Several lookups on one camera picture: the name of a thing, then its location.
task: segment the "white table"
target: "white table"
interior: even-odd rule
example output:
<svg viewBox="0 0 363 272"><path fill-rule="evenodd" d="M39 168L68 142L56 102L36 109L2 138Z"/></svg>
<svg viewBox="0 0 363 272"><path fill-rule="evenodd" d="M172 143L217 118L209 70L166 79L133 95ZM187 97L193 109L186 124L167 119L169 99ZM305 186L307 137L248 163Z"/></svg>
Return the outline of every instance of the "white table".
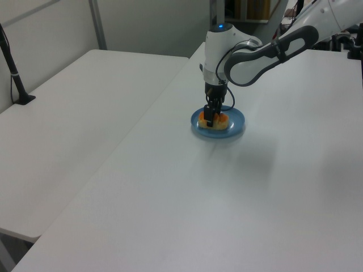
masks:
<svg viewBox="0 0 363 272"><path fill-rule="evenodd" d="M92 50L0 115L0 232L35 241L187 58Z"/></svg>
<svg viewBox="0 0 363 272"><path fill-rule="evenodd" d="M203 49L14 272L363 270L360 62L308 51L231 86L247 127L219 141L189 123Z"/></svg>

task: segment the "food item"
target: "food item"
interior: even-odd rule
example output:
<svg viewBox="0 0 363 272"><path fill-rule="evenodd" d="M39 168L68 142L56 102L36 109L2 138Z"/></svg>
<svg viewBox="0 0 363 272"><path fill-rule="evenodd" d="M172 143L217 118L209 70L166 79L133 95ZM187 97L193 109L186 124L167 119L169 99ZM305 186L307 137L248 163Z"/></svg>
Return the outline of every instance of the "food item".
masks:
<svg viewBox="0 0 363 272"><path fill-rule="evenodd" d="M198 126L204 129L215 129L215 130L223 130L228 127L228 115L221 113L221 114L214 114L213 117L213 127L206 125L206 120L204 120L204 112L201 112L198 117Z"/></svg>

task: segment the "blue plate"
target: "blue plate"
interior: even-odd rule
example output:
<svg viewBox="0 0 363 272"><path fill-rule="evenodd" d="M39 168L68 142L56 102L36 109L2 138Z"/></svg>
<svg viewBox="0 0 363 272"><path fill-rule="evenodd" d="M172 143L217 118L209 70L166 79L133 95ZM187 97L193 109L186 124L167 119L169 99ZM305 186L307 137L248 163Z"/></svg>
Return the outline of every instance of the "blue plate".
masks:
<svg viewBox="0 0 363 272"><path fill-rule="evenodd" d="M222 112L224 109L227 109L229 107L222 106ZM228 127L223 130L213 130L213 129L203 129L198 126L198 117L199 114L203 111L203 108L197 110L195 113L193 113L191 118L191 123L193 128L200 133L203 136L209 137L209 138L228 138L235 136L243 131L244 126L244 115L239 110L233 108L225 114L229 116L229 123Z"/></svg>

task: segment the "black stand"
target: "black stand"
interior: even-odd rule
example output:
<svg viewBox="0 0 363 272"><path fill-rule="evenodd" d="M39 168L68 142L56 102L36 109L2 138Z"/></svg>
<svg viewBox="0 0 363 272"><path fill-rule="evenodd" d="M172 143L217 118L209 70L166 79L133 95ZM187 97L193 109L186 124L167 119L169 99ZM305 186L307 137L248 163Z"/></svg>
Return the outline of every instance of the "black stand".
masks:
<svg viewBox="0 0 363 272"><path fill-rule="evenodd" d="M27 92L24 89L22 80L20 79L20 75L18 73L18 69L16 69L14 60L11 56L10 47L9 44L7 43L4 29L2 28L1 24L0 24L0 47L2 53L4 54L6 63L9 67L11 77L13 78L16 88L18 89L19 92L19 100L17 100L14 103L20 105L26 105L30 101L34 100L35 96L27 94Z"/></svg>
<svg viewBox="0 0 363 272"><path fill-rule="evenodd" d="M362 59L362 43L363 43L363 24L360 24L357 32L356 42L352 46L352 49L348 52L348 58L350 60Z"/></svg>

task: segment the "black cable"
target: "black cable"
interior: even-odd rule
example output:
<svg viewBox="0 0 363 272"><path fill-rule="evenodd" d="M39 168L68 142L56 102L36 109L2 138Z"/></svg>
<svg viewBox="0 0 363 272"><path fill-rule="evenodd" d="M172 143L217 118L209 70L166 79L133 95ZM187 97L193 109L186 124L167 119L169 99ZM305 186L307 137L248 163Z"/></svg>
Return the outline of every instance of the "black cable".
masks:
<svg viewBox="0 0 363 272"><path fill-rule="evenodd" d="M298 2L296 2L295 6L292 8L292 19L291 19L290 25L288 26L288 29L286 29L286 32L293 26L293 24L294 24L294 22L296 20L297 14L295 13L295 16L294 16L294 10L295 10L297 4L298 4Z"/></svg>
<svg viewBox="0 0 363 272"><path fill-rule="evenodd" d="M219 68L219 66L220 66L220 64L222 63L222 61L224 60L224 58L233 50L235 48L235 46L234 47L232 47L231 49L229 49L224 55L223 55L223 57L221 58L221 60L219 61L219 63L217 64L217 67L216 67L216 76L217 76L217 78L218 78L218 80L222 83L222 85L227 85L226 83L225 83L225 81L224 80L222 80L221 78L220 78L220 76L218 75L218 68ZM229 91L229 93L231 94L231 96L232 96L232 100L233 100L233 103L232 103L232 106L230 106L229 108L227 108L227 109L224 109L223 111L224 112L227 112L227 111L230 111L231 109L233 109L234 108L234 104L235 104L235 99L234 99L234 95L233 95L233 93L232 93L232 91L231 91L231 89L229 89L228 88L228 86L227 86L227 90Z"/></svg>
<svg viewBox="0 0 363 272"><path fill-rule="evenodd" d="M304 7L304 0L297 0L296 16L300 14L302 8Z"/></svg>
<svg viewBox="0 0 363 272"><path fill-rule="evenodd" d="M2 28L1 24L0 24L0 29L5 37L7 47L9 48L9 51L10 51L10 43L9 43L9 40L7 39L6 33L5 33L4 29ZM11 97L11 102L14 104L14 99L12 98L12 75L10 75L10 97Z"/></svg>

